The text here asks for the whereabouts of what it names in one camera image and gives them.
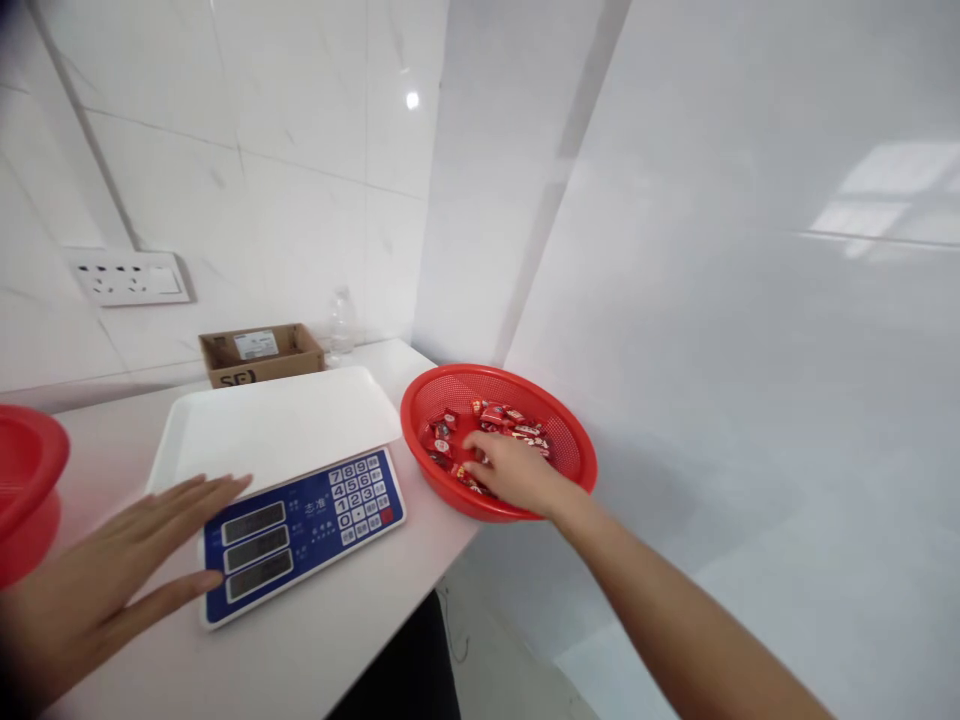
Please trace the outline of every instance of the hand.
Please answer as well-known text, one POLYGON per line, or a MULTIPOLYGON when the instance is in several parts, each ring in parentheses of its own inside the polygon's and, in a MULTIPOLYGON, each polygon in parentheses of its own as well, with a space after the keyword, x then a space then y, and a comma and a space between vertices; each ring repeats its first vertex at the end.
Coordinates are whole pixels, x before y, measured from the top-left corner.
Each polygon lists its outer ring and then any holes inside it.
POLYGON ((148 495, 3 594, 4 634, 35 702, 50 705, 148 627, 223 582, 204 570, 127 604, 251 479, 198 475, 148 495))
POLYGON ((466 462, 466 471, 519 508, 553 519, 566 499, 577 493, 585 496, 579 485, 550 467, 539 452, 522 440, 478 430, 467 436, 463 447, 479 448, 491 463, 466 462))

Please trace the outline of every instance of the power socket panel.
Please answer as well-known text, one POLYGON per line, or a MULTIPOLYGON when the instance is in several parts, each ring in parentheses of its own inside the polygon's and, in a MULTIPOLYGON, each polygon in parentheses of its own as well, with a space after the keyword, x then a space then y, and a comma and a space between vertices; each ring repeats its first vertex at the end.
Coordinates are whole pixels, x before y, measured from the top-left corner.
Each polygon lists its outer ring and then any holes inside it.
POLYGON ((177 256, 132 250, 64 248, 80 287, 101 307, 190 302, 177 256))

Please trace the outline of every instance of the white scale tray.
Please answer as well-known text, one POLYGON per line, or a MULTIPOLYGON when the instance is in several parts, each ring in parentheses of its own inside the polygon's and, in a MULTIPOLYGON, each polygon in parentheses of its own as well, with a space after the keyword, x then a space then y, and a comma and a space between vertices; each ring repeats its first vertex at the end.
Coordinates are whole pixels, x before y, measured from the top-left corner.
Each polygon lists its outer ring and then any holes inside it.
POLYGON ((253 473, 250 495, 401 434, 396 408, 364 367, 206 390, 170 408, 147 492, 200 473, 253 473))

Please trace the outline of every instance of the electronic weighing scale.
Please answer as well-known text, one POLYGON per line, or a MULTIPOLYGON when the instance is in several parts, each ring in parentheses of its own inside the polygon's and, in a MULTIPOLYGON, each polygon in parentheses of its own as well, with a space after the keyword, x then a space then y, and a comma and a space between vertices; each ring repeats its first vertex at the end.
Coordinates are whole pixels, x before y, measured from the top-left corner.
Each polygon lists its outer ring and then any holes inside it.
POLYGON ((200 566, 226 576, 203 598, 203 626, 230 622, 401 525, 386 447, 401 435, 396 408, 363 367, 177 400, 148 492, 201 472, 254 476, 201 533, 200 566))
POLYGON ((405 518, 385 447, 234 503, 200 536, 200 564, 226 575, 203 597, 204 627, 233 620, 405 518))

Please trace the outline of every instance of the red plastic basket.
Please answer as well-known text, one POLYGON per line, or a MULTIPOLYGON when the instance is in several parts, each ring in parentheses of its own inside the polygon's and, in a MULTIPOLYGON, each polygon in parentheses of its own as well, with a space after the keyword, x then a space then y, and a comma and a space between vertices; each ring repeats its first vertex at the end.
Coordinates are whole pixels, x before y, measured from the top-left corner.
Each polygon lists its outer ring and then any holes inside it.
POLYGON ((0 588, 43 560, 60 526, 55 488, 70 441, 49 415, 0 405, 0 588))
POLYGON ((427 454, 425 440, 432 440, 430 423, 446 408, 460 413, 451 447, 455 460, 472 460, 463 450, 463 439, 479 428, 471 402, 483 398, 511 405, 544 425, 552 442, 553 466, 588 493, 597 484, 597 454, 586 430, 563 403, 541 387, 518 375, 485 365, 443 365, 423 373, 403 395, 400 424, 410 451, 430 487, 451 507, 486 522, 541 520, 540 516, 496 498, 472 492, 444 472, 427 454))

